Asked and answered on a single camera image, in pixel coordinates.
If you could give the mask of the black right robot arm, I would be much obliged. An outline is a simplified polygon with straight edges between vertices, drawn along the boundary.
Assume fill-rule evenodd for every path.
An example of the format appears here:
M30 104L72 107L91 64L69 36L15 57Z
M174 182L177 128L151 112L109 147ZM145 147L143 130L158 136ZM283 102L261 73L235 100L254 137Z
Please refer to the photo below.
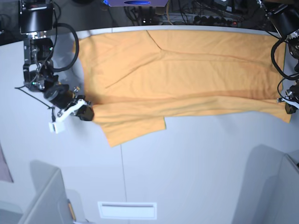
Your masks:
M24 84L31 92L41 92L44 98L52 103L51 110L59 108L58 114L52 114L52 121L59 122L68 116L76 116L82 121L92 121L94 111L91 103L84 95L76 95L79 88L70 90L69 85L58 80L58 72L70 69L78 59L79 39L72 26L59 23L51 0L19 1L19 29L26 35L24 40ZM46 35L47 31L58 30L59 27L71 31L75 39L75 54L72 61L62 67L54 68L52 57L56 48L56 40Z

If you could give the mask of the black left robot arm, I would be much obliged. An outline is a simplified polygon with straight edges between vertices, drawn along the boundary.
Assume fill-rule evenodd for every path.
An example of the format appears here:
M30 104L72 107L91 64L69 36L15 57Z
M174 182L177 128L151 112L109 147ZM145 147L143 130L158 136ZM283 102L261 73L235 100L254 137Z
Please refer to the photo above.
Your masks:
M296 60L299 59L299 2L297 0L258 0L257 3L280 35L271 48L272 64L283 77L282 81L295 81L295 84L285 91L285 95L278 90L280 95L278 102L285 102L286 113L293 114L299 109L299 65L295 65L294 74L285 74L275 60L275 52L280 44L286 43L291 56Z

